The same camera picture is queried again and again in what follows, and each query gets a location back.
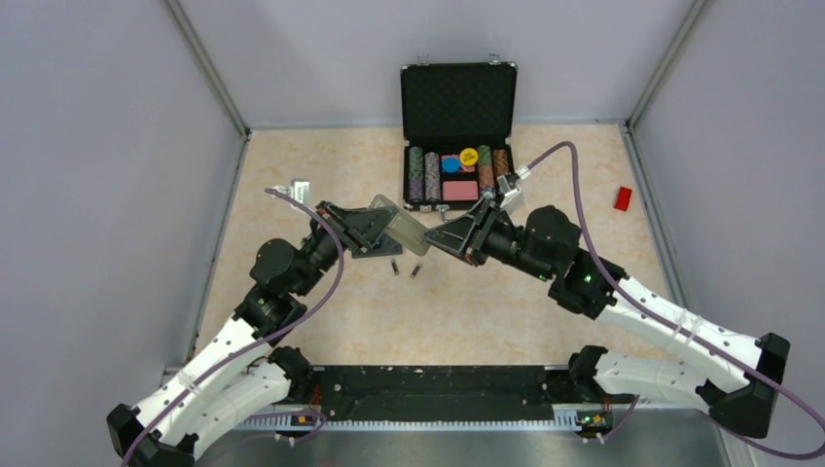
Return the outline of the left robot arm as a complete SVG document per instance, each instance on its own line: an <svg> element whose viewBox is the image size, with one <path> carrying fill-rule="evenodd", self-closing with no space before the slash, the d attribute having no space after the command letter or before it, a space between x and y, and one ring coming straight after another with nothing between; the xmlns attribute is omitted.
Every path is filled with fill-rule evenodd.
<svg viewBox="0 0 825 467"><path fill-rule="evenodd" d="M152 395L106 417L124 466L192 466L255 412L310 393L311 367L280 342L309 309L307 295L330 268L341 277L345 250L373 249L399 214L396 206L345 209L323 201L296 247L282 238L258 250L253 287L221 330Z"/></svg>

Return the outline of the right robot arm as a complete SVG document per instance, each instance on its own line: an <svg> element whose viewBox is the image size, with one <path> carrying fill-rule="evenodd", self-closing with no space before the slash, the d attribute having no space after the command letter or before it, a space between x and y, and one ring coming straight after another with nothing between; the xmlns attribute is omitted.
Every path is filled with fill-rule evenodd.
<svg viewBox="0 0 825 467"><path fill-rule="evenodd" d="M570 386L584 401L633 394L691 407L744 437L767 437L790 352L776 333L727 330L657 295L579 245L581 230L557 208L533 210L523 226L489 200L428 230L430 245L474 267L494 259L542 281L562 308L631 332L675 356L668 362L589 345L573 354Z"/></svg>

